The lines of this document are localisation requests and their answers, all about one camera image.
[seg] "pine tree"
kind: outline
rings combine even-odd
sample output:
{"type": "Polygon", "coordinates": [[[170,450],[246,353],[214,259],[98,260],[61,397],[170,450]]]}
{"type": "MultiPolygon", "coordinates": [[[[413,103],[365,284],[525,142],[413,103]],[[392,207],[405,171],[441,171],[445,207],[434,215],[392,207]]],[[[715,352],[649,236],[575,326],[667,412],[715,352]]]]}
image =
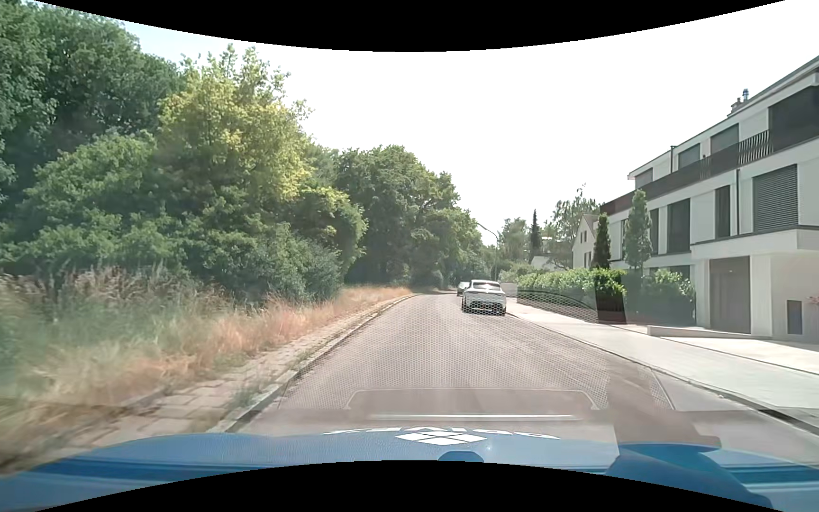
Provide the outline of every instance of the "pine tree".
{"type": "Polygon", "coordinates": [[[529,226],[529,262],[532,263],[533,256],[538,256],[542,249],[542,232],[539,222],[536,221],[536,210],[532,211],[532,224],[529,226]]]}
{"type": "Polygon", "coordinates": [[[634,192],[631,213],[624,229],[624,261],[631,270],[643,273],[643,263],[650,259],[650,213],[646,209],[646,192],[634,192]]]}
{"type": "Polygon", "coordinates": [[[596,227],[596,242],[592,246],[592,267],[594,269],[608,269],[611,265],[611,238],[609,238],[609,216],[599,215],[599,225],[596,227]]]}

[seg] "drain pipe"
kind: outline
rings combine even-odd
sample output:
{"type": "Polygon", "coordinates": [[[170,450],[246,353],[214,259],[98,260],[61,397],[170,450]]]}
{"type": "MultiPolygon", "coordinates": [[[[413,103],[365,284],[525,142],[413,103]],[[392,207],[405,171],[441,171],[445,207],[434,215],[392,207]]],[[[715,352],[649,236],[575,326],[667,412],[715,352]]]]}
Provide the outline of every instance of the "drain pipe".
{"type": "Polygon", "coordinates": [[[742,234],[742,168],[735,169],[735,234],[742,234]]]}

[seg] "road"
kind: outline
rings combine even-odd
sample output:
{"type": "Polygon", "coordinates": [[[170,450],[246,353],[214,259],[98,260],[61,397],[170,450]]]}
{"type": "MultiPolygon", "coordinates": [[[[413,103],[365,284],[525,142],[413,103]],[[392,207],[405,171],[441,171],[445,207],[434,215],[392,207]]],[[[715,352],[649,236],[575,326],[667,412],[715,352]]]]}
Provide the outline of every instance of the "road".
{"type": "Polygon", "coordinates": [[[447,293],[367,323],[239,432],[410,424],[610,443],[715,445],[713,436],[724,448],[819,466],[818,436],[528,321],[461,312],[447,293]]]}

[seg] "flat roof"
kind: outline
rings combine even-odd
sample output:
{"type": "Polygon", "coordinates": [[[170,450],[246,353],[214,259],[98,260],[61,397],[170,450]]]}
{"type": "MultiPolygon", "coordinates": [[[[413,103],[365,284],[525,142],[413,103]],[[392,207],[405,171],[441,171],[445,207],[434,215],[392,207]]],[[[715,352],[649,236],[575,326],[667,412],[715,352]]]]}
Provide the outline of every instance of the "flat roof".
{"type": "MultiPolygon", "coordinates": [[[[796,69],[795,69],[795,70],[794,70],[792,73],[789,73],[788,75],[783,76],[782,78],[780,78],[780,79],[776,80],[775,82],[773,82],[773,84],[771,84],[770,86],[766,87],[764,90],[762,90],[762,91],[760,91],[759,93],[757,93],[757,94],[755,94],[755,95],[751,96],[750,98],[748,98],[748,100],[747,100],[747,101],[745,101],[745,103],[743,103],[741,107],[739,107],[739,108],[738,108],[736,111],[734,111],[734,112],[730,112],[729,114],[727,114],[727,115],[725,116],[725,118],[726,118],[726,119],[728,119],[728,118],[730,118],[732,115],[736,114],[737,112],[740,112],[741,110],[744,110],[744,109],[745,109],[745,107],[746,107],[747,105],[749,105],[749,104],[751,104],[751,103],[754,103],[755,101],[759,101],[760,99],[765,98],[765,97],[767,97],[767,96],[770,96],[770,94],[771,94],[771,93],[775,92],[775,91],[776,91],[776,90],[778,90],[779,88],[781,88],[781,87],[783,87],[783,86],[788,85],[788,82],[792,81],[792,79],[793,79],[793,78],[800,78],[800,77],[802,77],[802,76],[806,75],[807,73],[809,73],[810,71],[813,71],[813,68],[815,68],[815,67],[816,67],[816,66],[815,66],[815,64],[817,64],[817,63],[819,63],[819,55],[818,55],[818,56],[816,56],[816,57],[814,57],[814,58],[812,58],[811,60],[807,61],[806,63],[802,64],[801,66],[799,66],[798,68],[796,68],[796,69]]],[[[701,131],[701,132],[700,132],[700,133],[698,133],[698,134],[695,134],[695,135],[692,135],[692,136],[688,137],[688,138],[687,138],[687,139],[685,139],[683,142],[681,142],[681,143],[679,143],[679,144],[676,144],[676,145],[675,145],[675,147],[677,147],[677,146],[680,146],[680,145],[684,144],[685,142],[687,142],[687,141],[691,140],[691,139],[692,139],[692,138],[694,138],[694,137],[697,137],[698,135],[701,135],[701,134],[702,134],[702,133],[704,133],[706,130],[708,130],[708,129],[710,129],[710,128],[712,128],[712,127],[716,126],[716,125],[718,125],[718,124],[719,124],[719,123],[721,123],[721,122],[722,122],[722,120],[720,120],[720,121],[716,121],[716,122],[715,122],[714,124],[712,124],[712,125],[711,125],[709,128],[706,128],[704,131],[701,131]]],[[[665,152],[660,153],[658,156],[651,158],[651,159],[650,159],[650,161],[648,161],[648,162],[644,163],[643,165],[638,166],[638,167],[637,167],[637,169],[633,169],[633,170],[631,170],[631,172],[629,172],[629,173],[628,173],[628,180],[633,180],[633,179],[636,177],[636,175],[635,175],[634,173],[638,173],[638,174],[639,174],[639,172],[638,172],[638,171],[643,170],[643,168],[645,168],[646,166],[648,166],[648,165],[650,165],[651,163],[653,163],[653,162],[654,162],[654,160],[655,160],[656,158],[659,158],[659,157],[664,157],[665,155],[666,155],[666,153],[665,153],[665,152]]]]}

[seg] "rear windshield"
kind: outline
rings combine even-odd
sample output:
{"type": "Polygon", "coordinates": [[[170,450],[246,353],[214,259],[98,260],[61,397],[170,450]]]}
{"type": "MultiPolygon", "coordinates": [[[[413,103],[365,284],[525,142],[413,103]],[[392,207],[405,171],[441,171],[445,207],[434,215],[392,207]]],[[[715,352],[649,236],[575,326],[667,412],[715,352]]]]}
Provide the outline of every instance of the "rear windshield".
{"type": "Polygon", "coordinates": [[[472,285],[473,288],[478,290],[500,290],[501,285],[495,283],[475,283],[472,285]]]}

